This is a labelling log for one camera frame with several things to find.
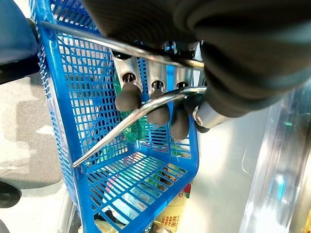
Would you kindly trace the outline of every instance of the metal basket handle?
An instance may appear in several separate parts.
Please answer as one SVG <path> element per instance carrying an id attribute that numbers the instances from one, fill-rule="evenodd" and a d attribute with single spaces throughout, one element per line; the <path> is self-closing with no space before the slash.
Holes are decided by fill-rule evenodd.
<path id="1" fill-rule="evenodd" d="M 87 33 L 85 31 L 73 29 L 67 26 L 57 25 L 49 22 L 39 22 L 39 24 L 45 28 L 53 29 L 60 33 L 73 35 L 74 37 L 77 37 L 79 39 L 96 43 L 111 48 L 112 50 L 129 54 L 135 57 L 142 57 L 150 61 L 159 62 L 162 64 L 172 65 L 176 67 L 186 67 L 196 70 L 204 69 L 204 63 L 201 61 L 185 59 L 178 55 L 164 52 L 161 53 L 159 51 L 151 50 L 145 47 L 135 47 L 110 38 L 100 37 L 93 33 Z"/>
<path id="2" fill-rule="evenodd" d="M 127 118 L 122 120 L 115 128 L 113 128 L 103 139 L 96 143 L 85 155 L 73 163 L 73 167 L 79 166 L 89 157 L 95 155 L 103 146 L 111 142 L 116 136 L 123 132 L 127 127 L 135 123 L 139 118 L 146 115 L 157 107 L 173 100 L 184 99 L 187 96 L 203 94 L 207 87 L 187 87 L 166 92 L 161 96 L 148 100 L 145 104 L 134 110 Z"/>

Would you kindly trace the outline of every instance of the yellow package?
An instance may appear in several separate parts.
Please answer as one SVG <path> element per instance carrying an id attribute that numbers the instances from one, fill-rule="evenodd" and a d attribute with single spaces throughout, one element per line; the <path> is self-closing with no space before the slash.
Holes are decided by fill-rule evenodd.
<path id="1" fill-rule="evenodd" d="M 306 222 L 304 233 L 311 233 L 311 210 L 309 211 L 309 216 Z"/>
<path id="2" fill-rule="evenodd" d="M 181 221 L 185 204 L 186 196 L 180 192 L 172 202 L 155 218 L 154 223 L 163 226 L 165 229 L 170 230 L 172 233 L 177 232 L 178 224 Z"/>

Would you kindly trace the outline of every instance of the refrigerator door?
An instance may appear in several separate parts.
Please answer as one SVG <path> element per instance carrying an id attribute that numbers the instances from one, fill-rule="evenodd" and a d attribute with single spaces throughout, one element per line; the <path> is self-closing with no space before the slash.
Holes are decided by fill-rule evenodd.
<path id="1" fill-rule="evenodd" d="M 269 109 L 200 134 L 179 233 L 301 232 L 311 204 L 310 120 L 307 83 Z"/>

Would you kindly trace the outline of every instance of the finger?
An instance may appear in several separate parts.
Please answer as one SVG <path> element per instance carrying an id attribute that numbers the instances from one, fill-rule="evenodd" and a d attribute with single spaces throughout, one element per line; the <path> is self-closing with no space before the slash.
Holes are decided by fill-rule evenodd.
<path id="1" fill-rule="evenodd" d="M 141 105 L 140 89 L 133 83 L 125 83 L 116 97 L 115 105 L 120 112 L 137 109 Z"/>
<path id="2" fill-rule="evenodd" d="M 171 120 L 171 135 L 175 140 L 184 140 L 189 133 L 189 115 L 182 102 L 174 102 Z"/>
<path id="3" fill-rule="evenodd" d="M 162 94 L 160 89 L 156 89 L 150 98 L 156 98 Z M 167 104 L 154 109 L 152 112 L 147 114 L 147 120 L 150 124 L 165 125 L 170 120 L 170 109 Z"/>

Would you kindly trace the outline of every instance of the shopping basket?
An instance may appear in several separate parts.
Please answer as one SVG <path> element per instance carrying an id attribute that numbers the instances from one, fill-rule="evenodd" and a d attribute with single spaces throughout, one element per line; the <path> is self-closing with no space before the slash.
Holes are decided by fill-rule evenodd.
<path id="1" fill-rule="evenodd" d="M 114 105 L 114 64 L 107 47 L 40 24 L 100 35 L 80 0 L 31 0 L 30 7 L 41 42 L 41 76 L 63 180 L 84 232 L 100 232 L 94 221 L 100 216 L 120 233 L 140 233 L 197 173 L 194 121 L 190 120 L 189 136 L 182 142 L 173 140 L 169 124 L 145 121 L 143 140 L 129 142 L 121 133 L 74 167 L 121 122 Z M 145 60 L 139 58 L 138 64 L 142 98 L 147 101 Z M 169 66 L 168 80 L 172 79 Z M 172 90 L 173 82 L 168 86 Z"/>

